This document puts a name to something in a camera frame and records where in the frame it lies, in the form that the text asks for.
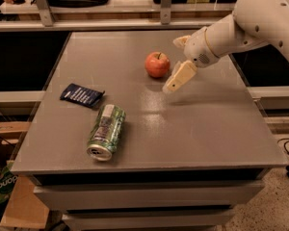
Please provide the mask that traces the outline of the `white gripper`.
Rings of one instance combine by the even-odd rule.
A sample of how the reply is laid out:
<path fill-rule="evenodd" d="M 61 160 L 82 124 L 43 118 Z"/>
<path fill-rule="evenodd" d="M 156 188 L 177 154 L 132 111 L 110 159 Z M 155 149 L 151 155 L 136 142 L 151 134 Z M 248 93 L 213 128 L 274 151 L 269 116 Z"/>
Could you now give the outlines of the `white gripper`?
<path fill-rule="evenodd" d="M 210 49 L 206 32 L 207 27 L 203 27 L 192 35 L 173 40 L 176 47 L 184 48 L 184 55 L 189 61 L 175 64 L 171 76 L 162 88 L 163 93 L 173 93 L 179 90 L 197 74 L 197 67 L 205 68 L 220 59 Z"/>

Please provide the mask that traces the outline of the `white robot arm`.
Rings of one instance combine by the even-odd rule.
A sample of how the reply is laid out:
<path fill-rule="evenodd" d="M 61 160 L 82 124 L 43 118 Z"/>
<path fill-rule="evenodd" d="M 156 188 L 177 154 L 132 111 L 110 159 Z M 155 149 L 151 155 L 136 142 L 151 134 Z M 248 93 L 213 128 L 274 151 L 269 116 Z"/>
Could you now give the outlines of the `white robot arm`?
<path fill-rule="evenodd" d="M 220 58 L 271 44 L 289 63 L 289 3 L 286 0 L 237 0 L 233 12 L 193 34 L 176 38 L 186 61 L 177 63 L 163 86 L 173 93 L 189 82 L 200 68 Z"/>

